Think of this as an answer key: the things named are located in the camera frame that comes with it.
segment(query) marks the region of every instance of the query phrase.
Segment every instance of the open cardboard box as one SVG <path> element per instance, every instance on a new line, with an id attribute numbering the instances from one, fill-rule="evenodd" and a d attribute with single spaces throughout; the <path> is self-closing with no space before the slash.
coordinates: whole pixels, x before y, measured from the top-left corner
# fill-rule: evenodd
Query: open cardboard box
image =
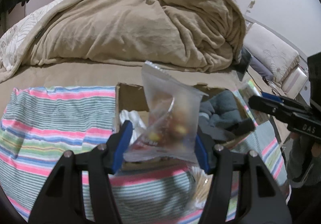
<path id="1" fill-rule="evenodd" d="M 217 95 L 218 93 L 226 90 L 224 88 L 211 88 L 211 87 L 208 87 L 204 83 L 198 83 L 194 87 L 209 95 L 209 96 L 204 96 L 202 99 L 202 102 L 206 101 L 209 98 L 213 97 L 214 95 Z M 245 111 L 243 105 L 241 104 L 241 102 L 239 101 L 239 99 L 237 97 L 234 97 L 234 98 L 236 100 L 241 117 L 243 119 L 247 118 L 248 114 Z M 115 116 L 115 122 L 114 122 L 115 123 L 114 128 L 115 128 L 116 132 L 119 131 L 119 128 L 121 126 L 119 113 L 124 109 L 127 111 L 133 111 L 133 110 L 137 111 L 138 114 L 140 115 L 141 119 L 145 123 L 145 125 L 148 125 L 148 112 L 149 112 L 149 110 L 148 110 L 148 105 L 147 105 L 147 102 L 145 99 L 144 88 L 142 86 L 128 85 L 125 83 L 118 83 L 117 84 L 117 86 L 116 86 L 116 110 L 115 110 L 116 116 Z M 248 136 L 248 134 L 239 136 L 236 139 L 234 139 L 230 142 L 227 142 L 223 145 L 229 149 L 233 148 L 241 140 L 243 140 L 246 136 Z M 132 169 L 138 169 L 138 168 L 139 169 L 150 168 L 151 162 L 153 162 L 152 164 L 154 166 L 156 164 L 157 164 L 157 166 L 159 166 L 160 164 L 171 165 L 171 164 L 177 163 L 177 161 L 178 160 L 174 160 L 174 159 L 168 160 L 168 158 L 167 158 L 167 159 L 163 159 L 161 161 L 159 159 L 155 159 L 155 160 L 151 160 L 151 161 L 147 161 L 147 162 L 143 162 L 143 163 L 128 163 L 128 162 L 126 162 L 123 165 L 123 169 L 132 170 Z"/>

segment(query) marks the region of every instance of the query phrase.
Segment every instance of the brown blanket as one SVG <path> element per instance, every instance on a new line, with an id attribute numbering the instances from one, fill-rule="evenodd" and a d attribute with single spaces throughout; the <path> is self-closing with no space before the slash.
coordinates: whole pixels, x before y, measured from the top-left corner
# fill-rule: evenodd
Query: brown blanket
<path id="1" fill-rule="evenodd" d="M 234 0 L 64 0 L 27 35 L 11 71 L 70 58 L 214 72 L 240 60 L 245 22 Z"/>

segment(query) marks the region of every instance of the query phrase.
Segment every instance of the screw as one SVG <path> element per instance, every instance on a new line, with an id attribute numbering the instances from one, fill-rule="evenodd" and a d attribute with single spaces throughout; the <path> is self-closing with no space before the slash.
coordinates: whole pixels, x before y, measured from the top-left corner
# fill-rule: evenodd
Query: screw
<path id="1" fill-rule="evenodd" d="M 64 156 L 65 156 L 66 158 L 69 158 L 69 157 L 71 157 L 72 155 L 73 155 L 73 152 L 70 151 L 70 150 L 64 152 Z"/>
<path id="2" fill-rule="evenodd" d="M 107 149 L 107 144 L 101 143 L 100 145 L 98 145 L 98 149 L 99 149 L 100 151 L 106 150 L 106 149 Z"/>
<path id="3" fill-rule="evenodd" d="M 250 156 L 252 156 L 252 157 L 258 156 L 257 152 L 254 151 L 254 150 L 250 150 L 249 154 L 250 154 Z"/>
<path id="4" fill-rule="evenodd" d="M 220 144 L 216 144 L 214 146 L 214 149 L 217 150 L 217 151 L 222 151 L 224 149 L 224 146 L 223 145 L 220 145 Z"/>

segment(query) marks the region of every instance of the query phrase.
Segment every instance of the striped blanket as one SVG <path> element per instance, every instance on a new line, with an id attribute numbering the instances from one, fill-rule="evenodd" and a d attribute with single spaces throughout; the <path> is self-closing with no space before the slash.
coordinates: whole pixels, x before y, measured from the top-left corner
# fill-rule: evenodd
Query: striped blanket
<path id="1" fill-rule="evenodd" d="M 246 107 L 238 91 L 234 92 Z M 91 150 L 112 134 L 114 87 L 14 89 L 0 123 L 0 184 L 27 220 L 47 176 L 65 150 Z M 279 185 L 286 180 L 284 163 L 270 122 L 258 126 L 234 150 L 260 154 Z M 153 171 L 120 171 L 111 176 L 113 195 L 126 223 L 197 223 L 202 211 L 188 207 L 195 180 L 187 167 Z M 93 220 L 88 174 L 83 172 L 86 216 Z M 235 217 L 238 174 L 227 220 Z"/>

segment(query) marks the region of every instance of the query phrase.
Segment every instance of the person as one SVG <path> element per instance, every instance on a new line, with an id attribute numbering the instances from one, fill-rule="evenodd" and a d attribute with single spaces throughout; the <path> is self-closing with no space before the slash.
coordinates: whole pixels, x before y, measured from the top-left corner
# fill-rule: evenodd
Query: person
<path id="1" fill-rule="evenodd" d="M 290 183 L 302 178 L 312 161 L 313 167 L 302 187 L 292 187 L 288 202 L 293 223 L 320 223 L 321 216 L 321 144 L 298 133 L 291 133 L 293 146 L 287 162 L 287 173 Z"/>

